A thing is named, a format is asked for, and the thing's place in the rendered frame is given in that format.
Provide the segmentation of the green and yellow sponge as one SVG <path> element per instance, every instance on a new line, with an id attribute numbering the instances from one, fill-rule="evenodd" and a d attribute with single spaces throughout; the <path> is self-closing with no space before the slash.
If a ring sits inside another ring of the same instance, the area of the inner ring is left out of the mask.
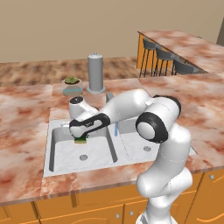
<path id="1" fill-rule="evenodd" d="M 87 137 L 83 136 L 83 137 L 75 137 L 74 138 L 74 143 L 75 144 L 85 144 L 87 142 Z"/>

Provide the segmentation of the white double sink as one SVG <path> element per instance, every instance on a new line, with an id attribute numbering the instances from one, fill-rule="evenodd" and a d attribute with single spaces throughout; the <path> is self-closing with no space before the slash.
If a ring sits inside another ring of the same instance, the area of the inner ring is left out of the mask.
<path id="1" fill-rule="evenodd" d="M 44 166 L 46 177 L 150 162 L 158 154 L 157 143 L 138 135 L 134 118 L 118 123 L 117 136 L 112 124 L 90 133 L 87 142 L 82 144 L 74 143 L 70 132 L 62 130 L 60 125 L 63 122 L 68 120 L 49 122 Z"/>

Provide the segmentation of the green plant in glass pot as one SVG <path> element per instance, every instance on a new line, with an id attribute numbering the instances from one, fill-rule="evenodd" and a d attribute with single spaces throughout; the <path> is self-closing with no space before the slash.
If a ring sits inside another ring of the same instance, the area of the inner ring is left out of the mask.
<path id="1" fill-rule="evenodd" d="M 66 77 L 62 81 L 62 93 L 66 96 L 79 96 L 83 94 L 82 80 L 75 76 Z"/>

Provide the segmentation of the grey cylindrical paper towel holder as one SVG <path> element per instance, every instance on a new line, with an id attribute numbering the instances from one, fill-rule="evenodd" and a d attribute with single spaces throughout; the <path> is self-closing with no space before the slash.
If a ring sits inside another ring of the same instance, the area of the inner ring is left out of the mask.
<path id="1" fill-rule="evenodd" d="M 102 94 L 106 91 L 103 85 L 103 57 L 93 52 L 87 56 L 88 87 L 87 91 L 93 95 Z"/>

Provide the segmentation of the orange false drawer front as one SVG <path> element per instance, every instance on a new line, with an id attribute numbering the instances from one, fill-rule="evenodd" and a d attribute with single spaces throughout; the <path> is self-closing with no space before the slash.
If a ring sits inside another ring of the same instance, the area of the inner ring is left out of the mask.
<path id="1" fill-rule="evenodd" d="M 76 205 L 96 205 L 110 202 L 140 199 L 142 196 L 135 185 L 123 185 L 75 195 Z"/>

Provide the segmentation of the orange cupboard door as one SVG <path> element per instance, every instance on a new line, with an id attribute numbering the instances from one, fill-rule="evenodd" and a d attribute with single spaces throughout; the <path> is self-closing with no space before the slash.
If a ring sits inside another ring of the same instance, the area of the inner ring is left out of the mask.
<path id="1" fill-rule="evenodd" d="M 123 204 L 97 207 L 66 214 L 44 215 L 38 206 L 38 218 L 41 224 L 122 224 Z"/>
<path id="2" fill-rule="evenodd" d="M 224 224 L 224 170 L 203 175 L 185 224 Z"/>
<path id="3" fill-rule="evenodd" d="M 0 206 L 0 224 L 40 224 L 31 202 Z"/>
<path id="4" fill-rule="evenodd" d="M 123 224 L 136 224 L 138 216 L 145 210 L 146 206 L 146 199 L 126 203 L 123 210 Z"/>

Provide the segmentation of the orange kitchen island cabinet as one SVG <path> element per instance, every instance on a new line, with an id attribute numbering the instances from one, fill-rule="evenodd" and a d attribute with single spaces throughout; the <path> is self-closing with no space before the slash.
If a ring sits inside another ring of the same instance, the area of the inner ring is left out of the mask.
<path id="1" fill-rule="evenodd" d="M 143 43 L 143 39 L 148 39 L 150 42 L 160 45 L 161 48 L 164 51 L 173 53 L 175 55 L 175 53 L 172 50 L 168 49 L 164 45 L 159 44 L 154 39 L 149 38 L 146 34 L 144 34 L 143 31 L 137 31 L 137 33 L 138 33 L 138 46 L 137 46 L 137 56 L 136 56 L 136 68 L 137 69 L 140 69 L 142 64 L 145 65 L 145 61 L 142 62 L 142 59 L 143 59 L 143 56 L 144 56 L 144 43 Z"/>

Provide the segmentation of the dark grey bar stool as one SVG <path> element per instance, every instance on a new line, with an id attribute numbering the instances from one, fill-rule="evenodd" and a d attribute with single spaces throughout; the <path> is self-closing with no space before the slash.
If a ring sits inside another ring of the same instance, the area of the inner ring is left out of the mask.
<path id="1" fill-rule="evenodd" d="M 156 66 L 155 66 L 155 71 L 154 71 L 154 75 L 157 74 L 161 74 L 162 72 L 162 66 L 160 67 L 161 69 L 158 70 L 158 61 L 161 60 L 161 63 L 168 63 L 169 61 L 173 62 L 177 56 L 171 52 L 166 52 L 162 49 L 160 49 L 159 47 L 156 48 L 156 52 L 157 52 L 157 62 L 156 62 Z"/>
<path id="2" fill-rule="evenodd" d="M 156 43 L 150 42 L 147 38 L 143 39 L 143 58 L 139 76 L 146 76 L 149 54 L 152 53 L 152 56 L 155 56 L 157 47 Z"/>
<path id="3" fill-rule="evenodd" d="M 182 63 L 179 59 L 173 60 L 172 73 L 176 74 L 197 74 L 200 70 L 190 64 Z"/>

